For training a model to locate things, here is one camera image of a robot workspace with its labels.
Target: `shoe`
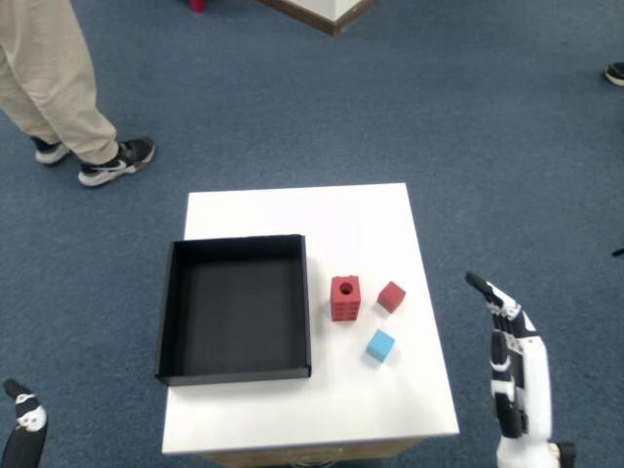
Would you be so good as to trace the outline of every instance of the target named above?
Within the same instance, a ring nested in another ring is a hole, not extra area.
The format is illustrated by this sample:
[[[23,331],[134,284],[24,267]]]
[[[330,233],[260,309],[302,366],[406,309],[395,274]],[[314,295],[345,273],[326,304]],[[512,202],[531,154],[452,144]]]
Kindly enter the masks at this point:
[[[611,63],[604,68],[604,76],[617,86],[624,86],[624,62]]]
[[[35,142],[35,146],[37,146],[35,159],[46,166],[56,164],[71,153],[71,150],[62,143],[49,144],[36,136],[32,136],[31,139]]]
[[[134,174],[154,157],[156,144],[149,138],[119,141],[119,151],[104,164],[82,163],[78,180],[88,187],[97,187],[123,174]]]

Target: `red object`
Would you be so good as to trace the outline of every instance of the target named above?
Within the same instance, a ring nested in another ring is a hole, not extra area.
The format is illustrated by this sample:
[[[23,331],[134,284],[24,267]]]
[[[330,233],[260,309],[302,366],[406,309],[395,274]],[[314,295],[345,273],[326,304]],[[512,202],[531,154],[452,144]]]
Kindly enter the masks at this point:
[[[377,302],[388,312],[394,312],[397,307],[401,305],[403,299],[406,297],[406,292],[397,286],[396,283],[391,281],[388,285],[381,290]]]
[[[331,278],[331,319],[335,322],[356,320],[362,298],[357,276]]]
[[[189,0],[189,2],[194,12],[203,12],[206,8],[206,0]]]

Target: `blue cube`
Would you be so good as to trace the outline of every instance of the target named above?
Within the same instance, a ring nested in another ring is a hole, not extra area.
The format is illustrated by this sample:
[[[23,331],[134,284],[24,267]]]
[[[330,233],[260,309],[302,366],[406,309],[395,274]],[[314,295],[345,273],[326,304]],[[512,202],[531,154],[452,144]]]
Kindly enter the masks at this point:
[[[367,346],[367,353],[383,363],[394,345],[394,338],[388,333],[377,330]]]

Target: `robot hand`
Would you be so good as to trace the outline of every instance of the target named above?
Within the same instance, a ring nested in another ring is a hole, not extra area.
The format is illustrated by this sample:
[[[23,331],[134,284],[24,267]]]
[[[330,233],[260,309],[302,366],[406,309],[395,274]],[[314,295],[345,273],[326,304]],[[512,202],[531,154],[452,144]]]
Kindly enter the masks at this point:
[[[0,468],[37,468],[46,443],[48,415],[26,387],[9,379],[4,388],[16,402],[16,426],[2,455]]]
[[[546,347],[522,306],[474,273],[466,281],[492,314],[491,398],[502,437],[499,468],[571,468],[571,444],[553,445]]]

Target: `beige pants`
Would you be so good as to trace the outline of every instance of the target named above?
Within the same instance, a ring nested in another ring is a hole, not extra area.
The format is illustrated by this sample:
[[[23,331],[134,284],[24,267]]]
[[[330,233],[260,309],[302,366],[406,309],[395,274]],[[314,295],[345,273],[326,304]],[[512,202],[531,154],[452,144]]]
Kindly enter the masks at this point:
[[[0,108],[26,134],[92,164],[117,154],[69,0],[0,0]]]

